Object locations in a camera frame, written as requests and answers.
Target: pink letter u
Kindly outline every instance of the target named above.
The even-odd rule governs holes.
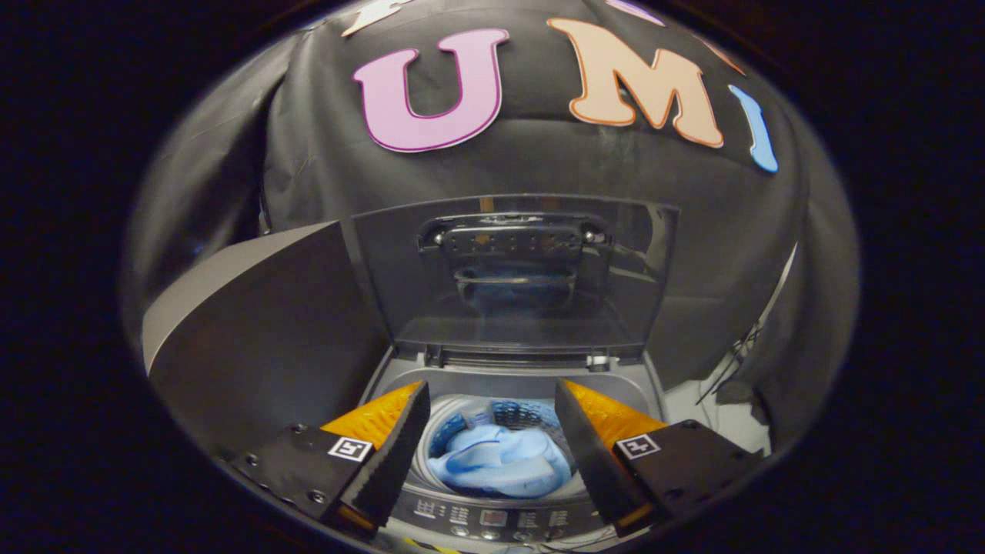
[[[437,47],[453,52],[461,91],[458,104],[439,115],[417,115],[407,92],[407,66],[414,49],[397,50],[359,68],[362,106],[369,135],[383,148],[423,152],[447,148],[483,132],[502,104],[495,46],[505,42],[503,29],[479,29],[447,36]]]

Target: washing machine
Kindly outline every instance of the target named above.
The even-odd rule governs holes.
[[[540,195],[355,217],[393,339],[362,401],[414,381],[426,381],[431,395],[431,417],[387,531],[466,552],[599,534],[605,525],[554,410],[556,381],[666,419],[644,344],[676,219],[677,210],[656,204]],[[442,483],[427,459],[444,453],[477,403],[500,426],[547,432],[574,468],[570,480],[532,499]]]

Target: letter m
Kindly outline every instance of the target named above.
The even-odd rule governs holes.
[[[712,148],[722,146],[701,69],[694,62],[658,48],[653,64],[647,65],[607,29],[560,18],[549,19],[548,25],[567,35],[578,56],[582,94],[569,105],[575,117],[602,125],[632,124],[636,111],[620,96],[622,81],[653,127],[664,126],[677,98],[674,128],[681,136]]]

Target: blue cloth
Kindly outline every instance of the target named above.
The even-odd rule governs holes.
[[[514,498],[540,498],[571,478],[571,467],[558,445],[535,427],[466,429],[448,441],[446,454],[429,458],[427,465],[449,487]]]

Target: transparent lid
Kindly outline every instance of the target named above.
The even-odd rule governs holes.
[[[456,198],[355,217],[398,348],[638,355],[677,210],[588,196]]]

